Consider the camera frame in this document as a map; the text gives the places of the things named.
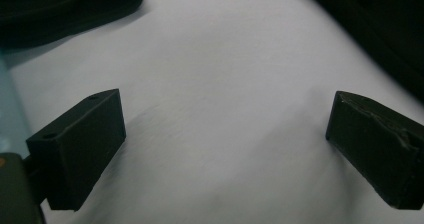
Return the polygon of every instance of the white surface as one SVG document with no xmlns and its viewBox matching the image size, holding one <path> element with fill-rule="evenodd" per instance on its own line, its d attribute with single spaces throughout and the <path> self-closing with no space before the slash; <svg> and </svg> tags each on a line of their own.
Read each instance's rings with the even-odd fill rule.
<svg viewBox="0 0 424 224">
<path fill-rule="evenodd" d="M 312 0 L 145 0 L 6 62 L 33 131 L 120 88 L 127 141 L 76 213 L 49 223 L 422 223 L 324 139 L 336 90 L 424 108 Z"/>
</svg>

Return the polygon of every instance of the black foam block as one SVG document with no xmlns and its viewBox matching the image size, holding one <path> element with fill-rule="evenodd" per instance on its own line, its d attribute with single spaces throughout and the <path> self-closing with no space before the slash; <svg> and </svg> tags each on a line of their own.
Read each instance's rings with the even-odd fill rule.
<svg viewBox="0 0 424 224">
<path fill-rule="evenodd" d="M 390 206 L 424 202 L 424 127 L 373 101 L 337 92 L 326 133 Z"/>
<path fill-rule="evenodd" d="M 85 98 L 27 140 L 53 210 L 78 210 L 126 137 L 118 90 Z"/>
</svg>

